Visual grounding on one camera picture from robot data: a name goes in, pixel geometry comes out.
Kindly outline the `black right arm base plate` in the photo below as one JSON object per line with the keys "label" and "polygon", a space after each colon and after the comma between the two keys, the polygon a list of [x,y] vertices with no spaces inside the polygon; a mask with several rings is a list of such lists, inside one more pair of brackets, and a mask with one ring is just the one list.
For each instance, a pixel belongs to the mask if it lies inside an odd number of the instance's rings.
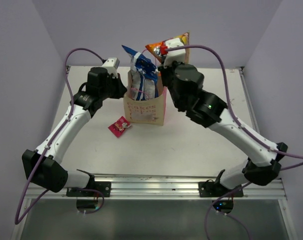
{"label": "black right arm base plate", "polygon": [[215,183],[212,179],[198,182],[198,192],[201,198],[218,198],[231,191],[220,183]]}

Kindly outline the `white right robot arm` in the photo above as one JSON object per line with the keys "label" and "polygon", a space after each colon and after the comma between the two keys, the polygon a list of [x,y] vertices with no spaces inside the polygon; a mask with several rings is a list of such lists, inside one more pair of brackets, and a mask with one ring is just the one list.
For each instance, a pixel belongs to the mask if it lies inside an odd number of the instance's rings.
{"label": "white right robot arm", "polygon": [[179,112],[223,136],[247,155],[244,163],[221,170],[210,190],[223,197],[247,182],[266,186],[278,177],[283,158],[278,152],[287,151],[285,143],[271,142],[241,120],[235,121],[225,101],[203,90],[204,75],[193,65],[174,61],[171,66],[160,65],[158,70]]}

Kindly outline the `small pink snack packet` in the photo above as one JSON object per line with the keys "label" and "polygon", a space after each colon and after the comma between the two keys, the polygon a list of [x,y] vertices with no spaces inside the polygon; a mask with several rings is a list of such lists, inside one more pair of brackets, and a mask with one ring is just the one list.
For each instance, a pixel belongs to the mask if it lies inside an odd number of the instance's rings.
{"label": "small pink snack packet", "polygon": [[131,123],[124,116],[121,116],[117,121],[111,124],[108,129],[115,137],[120,138],[131,126]]}

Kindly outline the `blue chips bag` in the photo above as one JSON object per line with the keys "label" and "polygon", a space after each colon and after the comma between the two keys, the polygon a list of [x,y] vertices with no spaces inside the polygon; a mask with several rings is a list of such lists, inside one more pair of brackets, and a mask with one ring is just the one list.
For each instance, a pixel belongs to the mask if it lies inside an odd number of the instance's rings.
{"label": "blue chips bag", "polygon": [[130,57],[131,84],[129,95],[134,101],[147,101],[159,97],[156,65],[141,52],[122,45]]}

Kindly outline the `Fox's fruit candy bag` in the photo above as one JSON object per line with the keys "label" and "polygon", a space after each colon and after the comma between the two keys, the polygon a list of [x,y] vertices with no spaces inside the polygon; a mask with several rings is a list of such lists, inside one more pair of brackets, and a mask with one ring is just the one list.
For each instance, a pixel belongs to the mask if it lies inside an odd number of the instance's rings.
{"label": "Fox's fruit candy bag", "polygon": [[171,37],[161,42],[149,43],[145,48],[160,62],[165,60],[167,53],[162,54],[161,48],[176,48],[181,46],[187,46],[190,43],[190,32],[187,31],[183,34]]}

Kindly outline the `beige Cakes paper bag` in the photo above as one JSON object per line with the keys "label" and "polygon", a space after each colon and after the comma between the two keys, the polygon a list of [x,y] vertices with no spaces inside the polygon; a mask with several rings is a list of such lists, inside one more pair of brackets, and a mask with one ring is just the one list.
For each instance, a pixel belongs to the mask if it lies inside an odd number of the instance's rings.
{"label": "beige Cakes paper bag", "polygon": [[125,118],[131,123],[152,124],[162,126],[165,121],[167,88],[163,86],[161,74],[157,71],[157,89],[159,97],[150,100],[133,100],[130,96],[129,84],[132,83],[130,70],[127,73],[127,92],[123,106]]}

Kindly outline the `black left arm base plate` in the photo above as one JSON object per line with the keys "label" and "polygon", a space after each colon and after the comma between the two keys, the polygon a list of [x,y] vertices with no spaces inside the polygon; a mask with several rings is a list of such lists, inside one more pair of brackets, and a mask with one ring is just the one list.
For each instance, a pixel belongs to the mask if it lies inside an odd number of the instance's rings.
{"label": "black left arm base plate", "polygon": [[67,197],[106,197],[110,196],[112,183],[110,181],[95,181],[85,188],[68,188],[66,191]]}

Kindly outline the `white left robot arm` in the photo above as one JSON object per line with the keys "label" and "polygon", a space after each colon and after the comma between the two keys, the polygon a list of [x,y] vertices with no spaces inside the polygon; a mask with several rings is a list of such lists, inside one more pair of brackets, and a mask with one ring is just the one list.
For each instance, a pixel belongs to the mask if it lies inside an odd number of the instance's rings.
{"label": "white left robot arm", "polygon": [[91,196],[96,189],[95,177],[83,170],[65,170],[61,163],[72,141],[102,107],[103,101],[121,99],[126,91],[117,67],[106,63],[92,67],[87,81],[73,95],[53,132],[35,150],[23,153],[27,181],[54,193],[72,188],[86,197]]}

